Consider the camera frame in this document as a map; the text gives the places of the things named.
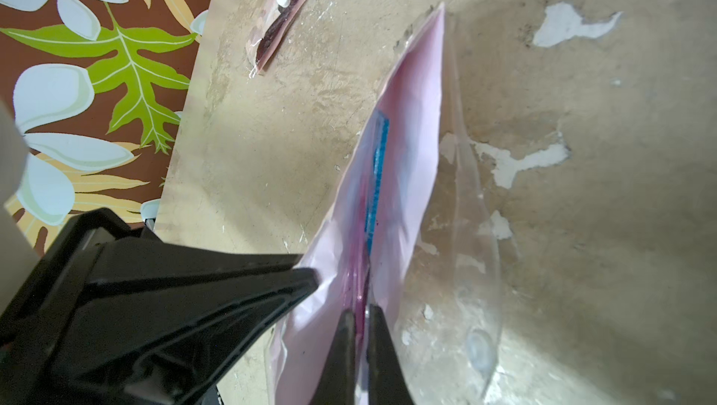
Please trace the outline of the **pink ruler set pouch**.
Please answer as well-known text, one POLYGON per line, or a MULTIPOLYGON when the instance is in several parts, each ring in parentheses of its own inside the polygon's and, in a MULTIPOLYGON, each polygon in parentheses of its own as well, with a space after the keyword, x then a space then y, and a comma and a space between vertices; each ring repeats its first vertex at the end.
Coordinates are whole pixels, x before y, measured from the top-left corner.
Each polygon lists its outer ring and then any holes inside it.
POLYGON ((459 71, 445 6, 405 33, 398 58, 360 132, 332 206, 300 260, 317 291, 278 321, 266 351, 269 398, 309 404, 345 310, 357 326, 354 404, 369 404, 369 308, 380 306, 415 404, 481 404, 499 363, 500 254, 467 136, 459 71), (371 257, 365 249, 366 169, 371 117, 390 121, 371 257), (421 226, 439 178, 452 165, 449 245, 439 257, 439 294, 428 308, 429 336, 401 356, 398 321, 421 226))

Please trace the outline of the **teal ruler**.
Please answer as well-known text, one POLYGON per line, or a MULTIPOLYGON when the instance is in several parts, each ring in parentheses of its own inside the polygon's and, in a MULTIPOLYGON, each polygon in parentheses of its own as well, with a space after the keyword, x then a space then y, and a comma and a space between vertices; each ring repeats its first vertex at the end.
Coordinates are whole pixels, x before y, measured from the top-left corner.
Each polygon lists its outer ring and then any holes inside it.
POLYGON ((380 111, 371 117, 371 135, 369 147, 368 168, 366 169, 366 217, 364 225, 365 249, 367 258, 371 257, 373 237, 377 224, 377 213, 380 199, 380 190, 383 176, 388 133, 389 119, 380 111))

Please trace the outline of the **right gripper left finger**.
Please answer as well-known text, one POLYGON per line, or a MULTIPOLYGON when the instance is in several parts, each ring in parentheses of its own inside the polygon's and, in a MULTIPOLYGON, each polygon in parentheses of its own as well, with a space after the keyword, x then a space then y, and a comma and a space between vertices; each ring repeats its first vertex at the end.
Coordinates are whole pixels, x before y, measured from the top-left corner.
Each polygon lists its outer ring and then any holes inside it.
POLYGON ((357 326, 352 310, 339 318, 330 351, 310 405, 353 405, 357 382, 357 326))

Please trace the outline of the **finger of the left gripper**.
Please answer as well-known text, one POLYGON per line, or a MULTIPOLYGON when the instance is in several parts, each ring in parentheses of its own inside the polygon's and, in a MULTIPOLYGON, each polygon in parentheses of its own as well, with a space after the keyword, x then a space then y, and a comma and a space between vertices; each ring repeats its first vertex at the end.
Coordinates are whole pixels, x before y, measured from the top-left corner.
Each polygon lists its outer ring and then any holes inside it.
POLYGON ((168 244, 106 208, 76 216, 1 317, 1 401, 199 404, 316 291, 298 259, 168 244))

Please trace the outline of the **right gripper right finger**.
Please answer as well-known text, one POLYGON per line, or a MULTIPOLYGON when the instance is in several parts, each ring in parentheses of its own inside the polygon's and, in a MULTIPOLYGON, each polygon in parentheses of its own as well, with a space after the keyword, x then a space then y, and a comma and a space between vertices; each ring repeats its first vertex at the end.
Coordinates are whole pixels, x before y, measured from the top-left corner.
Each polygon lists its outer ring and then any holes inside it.
POLYGON ((369 308, 368 399, 370 405, 414 405, 401 371, 383 309, 369 308))

